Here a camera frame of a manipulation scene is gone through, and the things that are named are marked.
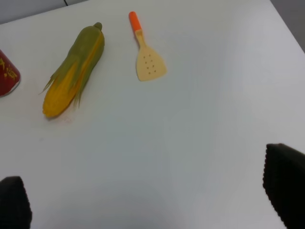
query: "red container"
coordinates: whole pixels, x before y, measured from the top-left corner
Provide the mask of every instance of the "red container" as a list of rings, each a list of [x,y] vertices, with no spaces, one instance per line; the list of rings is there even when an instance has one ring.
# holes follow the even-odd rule
[[[12,92],[20,82],[20,72],[0,50],[0,96]]]

